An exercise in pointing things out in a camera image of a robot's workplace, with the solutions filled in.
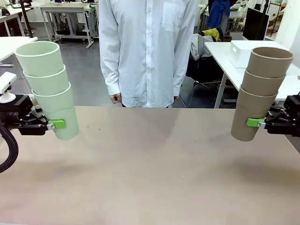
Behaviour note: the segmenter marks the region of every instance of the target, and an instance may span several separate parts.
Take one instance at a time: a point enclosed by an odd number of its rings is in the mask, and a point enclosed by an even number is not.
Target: hand
[[[110,95],[109,98],[111,99],[113,104],[121,103],[122,102],[122,97],[121,94],[116,94],[116,95]]]
[[[177,102],[179,100],[179,96],[174,96],[174,102]]]

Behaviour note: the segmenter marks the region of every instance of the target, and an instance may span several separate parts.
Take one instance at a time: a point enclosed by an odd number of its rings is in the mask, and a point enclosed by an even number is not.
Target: shirt sleeve
[[[108,94],[119,94],[120,37],[110,0],[101,0],[99,4],[99,45],[100,66]]]
[[[175,70],[173,77],[174,96],[179,96],[180,87],[183,83],[188,67],[189,53],[191,49],[192,36],[194,33],[196,18],[195,0],[189,0],[184,12],[181,27],[178,33],[174,53]]]

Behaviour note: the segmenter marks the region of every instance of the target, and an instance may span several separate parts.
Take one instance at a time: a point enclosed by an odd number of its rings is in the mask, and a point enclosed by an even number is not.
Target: stack of brown cups
[[[244,142],[253,140],[258,127],[247,127],[247,120],[267,115],[292,60],[293,54],[284,49],[252,50],[234,114],[231,129],[234,138]]]

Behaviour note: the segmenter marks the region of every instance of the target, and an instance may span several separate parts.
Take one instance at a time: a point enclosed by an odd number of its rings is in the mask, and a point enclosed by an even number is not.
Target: cup rim
[[[39,96],[39,97],[42,97],[42,98],[51,98],[51,97],[56,97],[56,96],[58,96],[58,95],[62,95],[62,94],[64,94],[64,93],[66,93],[67,91],[69,91],[70,89],[71,89],[71,83],[69,82],[69,87],[68,87],[68,89],[64,90],[64,91],[61,92],[61,93],[55,94],[55,95],[38,95],[38,94],[36,94],[36,93],[33,91],[33,89],[31,89],[31,92],[32,92],[34,95]]]
[[[279,92],[277,91],[277,94],[275,94],[275,95],[270,95],[270,96],[254,95],[254,94],[251,94],[251,93],[245,91],[245,90],[242,88],[242,85],[240,86],[240,90],[242,90],[243,92],[245,92],[245,93],[248,94],[248,95],[251,95],[251,96],[254,96],[254,97],[260,97],[260,98],[272,98],[272,97],[276,97],[276,96],[278,95],[278,93],[279,93]]]
[[[65,66],[65,64],[64,64],[64,68],[62,69],[62,71],[60,71],[60,72],[58,72],[58,73],[56,73],[56,74],[53,74],[53,75],[49,75],[49,76],[30,76],[30,75],[27,75],[27,74],[24,72],[24,70],[23,70],[23,74],[24,74],[25,76],[30,77],[30,78],[33,78],[33,79],[43,79],[43,78],[49,78],[49,77],[52,77],[52,76],[57,76],[57,75],[59,75],[59,74],[65,72],[65,71],[66,71],[66,66]]]
[[[256,75],[254,75],[254,74],[250,73],[250,72],[247,70],[247,68],[245,69],[245,72],[246,72],[246,73],[248,73],[248,74],[249,74],[249,75],[251,75],[251,76],[254,76],[254,77],[256,77],[256,78],[260,78],[260,79],[265,79],[265,80],[280,80],[280,79],[282,79],[282,78],[285,78],[285,77],[286,77],[286,74],[285,74],[284,76],[282,76],[282,77],[278,77],[278,78],[267,78],[267,77],[262,77],[262,76],[256,76]]]
[[[54,53],[54,52],[56,52],[57,50],[60,49],[60,46],[59,46],[57,43],[51,42],[51,41],[35,41],[35,42],[27,43],[27,44],[25,44],[25,45],[34,45],[34,44],[36,44],[36,43],[52,43],[52,44],[56,45],[56,49],[54,49],[54,50],[51,51],[51,52],[47,52],[47,53],[43,53],[43,54],[39,54],[39,55],[22,55],[22,54],[17,53],[17,50],[18,50],[19,48],[21,48],[21,47],[24,46],[24,45],[22,45],[22,46],[18,47],[18,48],[15,50],[15,55],[21,56],[21,57],[26,57],[26,58],[34,58],[34,57],[41,57],[41,56],[45,56],[45,55],[50,55],[50,54],[52,54],[52,53]]]
[[[258,47],[258,48],[275,48],[275,47]],[[289,57],[289,58],[273,58],[273,57],[263,56],[263,55],[259,55],[259,54],[255,53],[255,52],[253,51],[254,49],[251,50],[251,53],[252,53],[252,54],[254,54],[254,55],[258,56],[258,57],[261,57],[261,58],[265,58],[265,59],[270,59],[270,60],[271,60],[271,59],[273,59],[273,60],[290,60],[290,59],[293,59],[293,58],[294,58],[294,54],[293,54],[293,53],[291,53],[290,51],[288,51],[288,50],[286,50],[286,49],[283,49],[283,48],[277,48],[277,49],[280,49],[280,50],[284,50],[284,51],[289,52],[290,54],[292,54],[292,57]]]

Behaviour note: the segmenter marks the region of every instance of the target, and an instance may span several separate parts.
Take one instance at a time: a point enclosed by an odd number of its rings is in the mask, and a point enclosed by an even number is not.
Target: shirt cuff
[[[109,95],[116,95],[120,93],[119,83],[117,81],[111,85],[108,85],[107,89]]]
[[[173,91],[173,95],[174,95],[174,97],[178,97],[179,96],[179,94],[180,94],[180,87],[179,88],[175,88],[174,87],[174,89],[173,89],[174,91]]]

